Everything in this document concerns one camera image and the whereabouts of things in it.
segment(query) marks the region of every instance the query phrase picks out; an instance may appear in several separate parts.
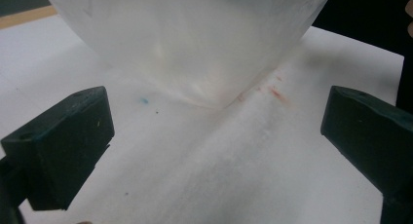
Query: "stain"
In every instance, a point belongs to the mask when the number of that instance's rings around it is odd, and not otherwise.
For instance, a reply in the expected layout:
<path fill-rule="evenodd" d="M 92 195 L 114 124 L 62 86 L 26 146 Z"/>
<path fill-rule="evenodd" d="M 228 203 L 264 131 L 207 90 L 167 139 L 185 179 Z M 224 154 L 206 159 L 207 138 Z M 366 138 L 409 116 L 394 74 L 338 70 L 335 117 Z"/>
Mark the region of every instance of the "stain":
<path fill-rule="evenodd" d="M 144 104 L 149 104 L 149 100 L 144 97 L 140 99 L 140 102 Z"/>
<path fill-rule="evenodd" d="M 237 97 L 237 100 L 238 100 L 239 102 L 245 101 L 245 96 L 244 96 L 244 94 L 241 93 L 241 94 Z"/>
<path fill-rule="evenodd" d="M 282 95 L 277 89 L 276 87 L 272 86 L 272 87 L 268 87 L 268 90 L 271 92 L 271 94 L 278 99 L 280 102 L 289 105 L 289 100 Z"/>

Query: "blue paint spot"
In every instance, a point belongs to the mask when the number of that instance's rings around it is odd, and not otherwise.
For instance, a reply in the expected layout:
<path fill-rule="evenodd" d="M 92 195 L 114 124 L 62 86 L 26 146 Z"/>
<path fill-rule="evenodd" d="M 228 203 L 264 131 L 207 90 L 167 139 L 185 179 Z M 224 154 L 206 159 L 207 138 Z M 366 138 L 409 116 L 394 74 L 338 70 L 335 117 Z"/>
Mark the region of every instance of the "blue paint spot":
<path fill-rule="evenodd" d="M 146 98 L 141 98 L 141 99 L 140 99 L 140 102 L 142 102 L 142 103 L 144 103 L 144 104 L 148 104 L 148 103 L 149 103 L 149 100 L 146 99 Z"/>

